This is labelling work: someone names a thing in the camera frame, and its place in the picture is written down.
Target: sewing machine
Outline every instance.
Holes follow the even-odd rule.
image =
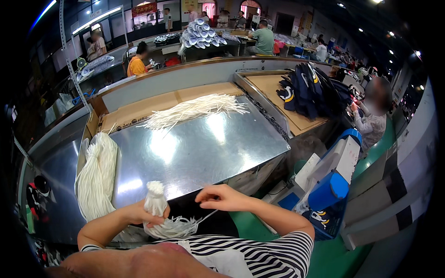
[[[308,210],[321,211],[335,204],[349,192],[360,145],[360,133],[347,129],[321,158],[312,154],[302,169],[291,177],[293,187],[288,188],[281,182],[263,200],[299,214]]]

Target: striped shirt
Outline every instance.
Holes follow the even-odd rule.
[[[271,242],[256,242],[242,238],[220,235],[189,236],[169,238],[153,242],[172,242],[182,245],[194,257],[208,256],[225,250],[237,250],[244,255],[244,261],[255,278],[300,277],[307,274],[314,241],[301,231],[291,232]],[[100,250],[95,245],[85,245],[81,251]]]

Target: red sign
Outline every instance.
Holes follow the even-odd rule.
[[[133,18],[137,16],[146,15],[149,13],[154,13],[157,11],[156,3],[145,4],[142,6],[134,7],[131,9],[131,15]]]

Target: blue basket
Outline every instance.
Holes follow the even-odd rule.
[[[346,198],[342,199],[341,201],[324,209],[329,214],[330,222],[332,223],[326,230],[322,230],[316,227],[314,224],[312,224],[312,226],[314,226],[315,229],[315,241],[334,239],[337,237],[338,233],[340,232],[341,222],[343,221],[347,203],[348,203],[348,197],[346,196]]]

